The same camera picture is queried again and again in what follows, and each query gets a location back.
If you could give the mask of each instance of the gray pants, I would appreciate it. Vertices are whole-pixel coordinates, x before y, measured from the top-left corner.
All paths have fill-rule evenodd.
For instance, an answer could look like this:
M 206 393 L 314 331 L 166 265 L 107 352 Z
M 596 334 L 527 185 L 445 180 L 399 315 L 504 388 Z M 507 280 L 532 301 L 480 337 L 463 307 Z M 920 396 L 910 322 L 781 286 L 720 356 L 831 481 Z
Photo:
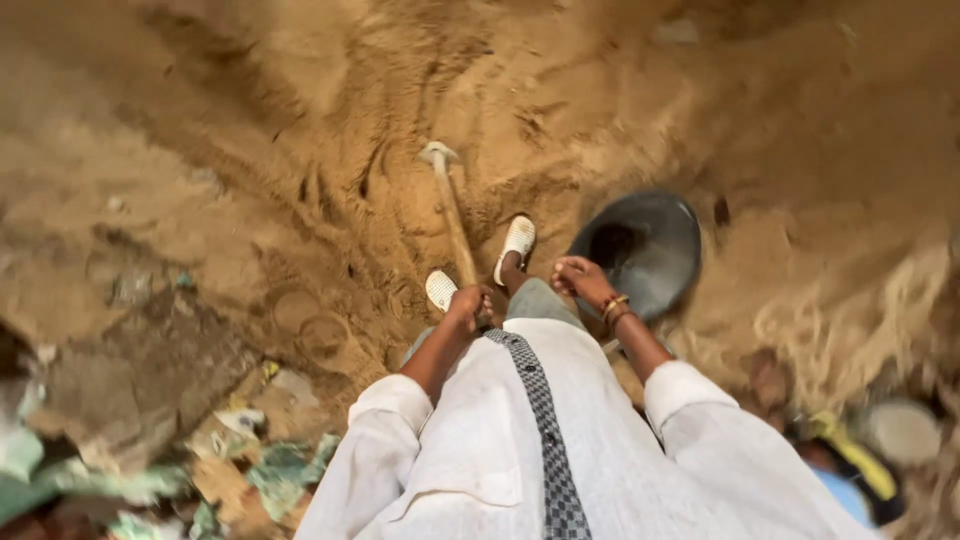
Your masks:
M 510 319 L 556 319 L 571 324 L 582 331 L 587 331 L 584 323 L 580 322 L 569 309 L 564 305 L 564 301 L 553 292 L 550 285 L 536 278 L 527 280 L 520 290 L 510 299 L 510 305 L 507 307 L 506 320 Z M 410 356 L 413 356 L 420 343 L 430 335 L 430 332 L 436 327 L 430 327 L 420 334 L 417 341 L 410 346 L 406 356 L 403 357 L 403 363 L 407 363 Z

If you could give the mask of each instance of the bangle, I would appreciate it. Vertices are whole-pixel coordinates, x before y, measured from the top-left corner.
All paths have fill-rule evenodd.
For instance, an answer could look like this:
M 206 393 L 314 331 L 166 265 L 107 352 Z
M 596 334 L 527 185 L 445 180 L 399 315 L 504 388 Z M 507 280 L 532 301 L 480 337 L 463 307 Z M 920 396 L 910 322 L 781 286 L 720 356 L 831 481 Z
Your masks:
M 607 323 L 607 326 L 610 328 L 610 330 L 616 331 L 616 323 L 620 322 L 620 319 L 622 319 L 624 315 L 639 316 L 639 315 L 636 315 L 636 313 L 634 313 L 632 309 L 629 309 L 629 308 L 624 309 L 623 311 L 620 311 L 619 313 L 614 315 L 613 319 L 611 319 L 610 322 Z
M 610 315 L 611 311 L 613 311 L 613 308 L 624 302 L 629 303 L 630 297 L 625 294 L 621 294 L 620 296 L 611 296 L 604 301 L 603 314 L 600 315 L 600 318 L 603 319 L 604 322 L 607 322 L 607 316 Z

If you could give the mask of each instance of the sleeve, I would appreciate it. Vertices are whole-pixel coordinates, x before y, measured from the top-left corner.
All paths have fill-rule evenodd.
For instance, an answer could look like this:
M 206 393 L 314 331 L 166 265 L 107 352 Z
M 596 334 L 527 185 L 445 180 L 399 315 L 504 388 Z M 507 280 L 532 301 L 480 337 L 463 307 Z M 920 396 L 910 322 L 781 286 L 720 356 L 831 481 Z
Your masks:
M 675 461 L 708 491 L 818 538 L 870 538 L 776 430 L 693 366 L 663 364 L 644 393 L 647 416 Z
M 294 540 L 347 540 L 403 492 L 433 412 L 423 389 L 403 375 L 367 388 L 350 407 L 348 429 L 330 460 Z

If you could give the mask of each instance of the soil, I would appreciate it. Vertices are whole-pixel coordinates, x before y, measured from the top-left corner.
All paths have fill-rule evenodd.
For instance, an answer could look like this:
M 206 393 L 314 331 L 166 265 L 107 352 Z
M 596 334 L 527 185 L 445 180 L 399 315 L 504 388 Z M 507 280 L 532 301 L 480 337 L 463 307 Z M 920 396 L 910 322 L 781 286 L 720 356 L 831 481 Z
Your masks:
M 539 228 L 529 271 L 546 277 L 608 201 L 675 191 L 705 252 L 660 328 L 671 347 L 731 391 L 748 385 L 740 359 L 769 347 L 795 405 L 855 405 L 884 374 L 955 371 L 944 337 L 960 319 L 940 293 L 960 209 L 957 11 L 7 2 L 0 315 L 33 343 L 98 335 L 126 312 L 105 287 L 149 252 L 342 419 L 439 319 L 427 274 L 456 275 L 417 160 L 438 139 L 461 157 L 452 181 L 484 279 L 519 212 Z M 656 32 L 677 20 L 697 42 Z M 915 507 L 911 523 L 930 521 Z

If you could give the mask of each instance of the white kurta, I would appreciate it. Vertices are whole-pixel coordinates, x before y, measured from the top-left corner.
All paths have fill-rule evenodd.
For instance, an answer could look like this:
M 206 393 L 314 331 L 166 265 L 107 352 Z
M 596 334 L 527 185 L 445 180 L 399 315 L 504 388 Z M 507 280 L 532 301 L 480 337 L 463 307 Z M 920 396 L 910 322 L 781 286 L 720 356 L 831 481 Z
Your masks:
M 690 365 L 647 381 L 651 431 L 586 332 L 552 319 L 504 330 L 540 360 L 594 540 L 876 539 L 779 433 Z M 390 375 L 348 420 L 295 540 L 542 540 L 540 435 L 503 346 L 477 339 L 436 410 Z

